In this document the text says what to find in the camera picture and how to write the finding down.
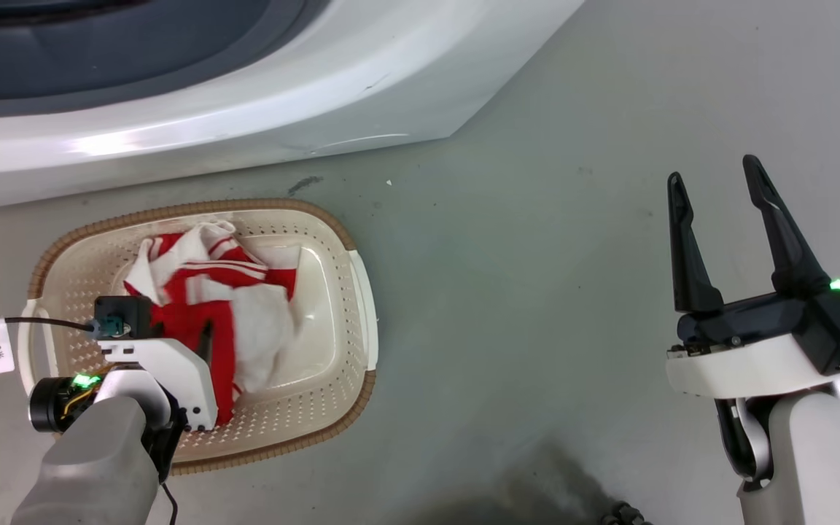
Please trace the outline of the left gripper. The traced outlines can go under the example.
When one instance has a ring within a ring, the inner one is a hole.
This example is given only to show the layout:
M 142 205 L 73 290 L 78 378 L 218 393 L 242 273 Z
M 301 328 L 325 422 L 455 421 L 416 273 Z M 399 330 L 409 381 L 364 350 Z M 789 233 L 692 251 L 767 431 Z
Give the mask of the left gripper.
M 104 359 L 114 363 L 98 395 L 136 399 L 152 426 L 159 428 L 186 409 L 187 426 L 210 431 L 219 415 L 210 371 L 214 326 L 200 331 L 200 356 L 170 338 L 100 340 Z

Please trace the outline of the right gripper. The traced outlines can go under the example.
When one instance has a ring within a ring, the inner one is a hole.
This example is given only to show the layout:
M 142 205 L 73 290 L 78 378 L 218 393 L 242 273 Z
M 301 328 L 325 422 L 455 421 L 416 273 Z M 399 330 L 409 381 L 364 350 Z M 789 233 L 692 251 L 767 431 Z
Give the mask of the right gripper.
M 776 292 L 724 303 L 712 286 L 680 173 L 667 179 L 674 309 L 681 340 L 666 362 L 678 392 L 710 398 L 801 391 L 840 376 L 840 279 L 831 279 L 753 154 L 742 159 L 760 210 Z

